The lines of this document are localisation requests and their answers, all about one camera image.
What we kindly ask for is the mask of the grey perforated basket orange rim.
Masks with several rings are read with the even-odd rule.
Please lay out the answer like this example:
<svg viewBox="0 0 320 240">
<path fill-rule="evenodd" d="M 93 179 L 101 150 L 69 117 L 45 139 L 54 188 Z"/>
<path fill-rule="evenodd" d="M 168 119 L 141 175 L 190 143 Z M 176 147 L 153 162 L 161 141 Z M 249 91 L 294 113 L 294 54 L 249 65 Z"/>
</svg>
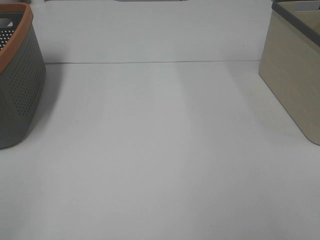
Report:
<svg viewBox="0 0 320 240">
<path fill-rule="evenodd" d="M 3 2 L 0 18 L 0 147 L 20 143 L 37 111 L 46 67 L 33 27 L 33 12 L 24 2 Z"/>
</svg>

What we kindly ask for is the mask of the beige storage bin grey rim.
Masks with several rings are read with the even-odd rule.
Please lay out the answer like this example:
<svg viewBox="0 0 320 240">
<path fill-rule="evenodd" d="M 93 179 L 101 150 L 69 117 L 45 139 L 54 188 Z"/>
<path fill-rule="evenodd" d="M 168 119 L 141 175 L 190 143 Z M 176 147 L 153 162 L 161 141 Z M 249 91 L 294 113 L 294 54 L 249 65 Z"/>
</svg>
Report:
<svg viewBox="0 0 320 240">
<path fill-rule="evenodd" d="M 259 75 L 303 135 L 320 143 L 320 2 L 274 0 Z"/>
</svg>

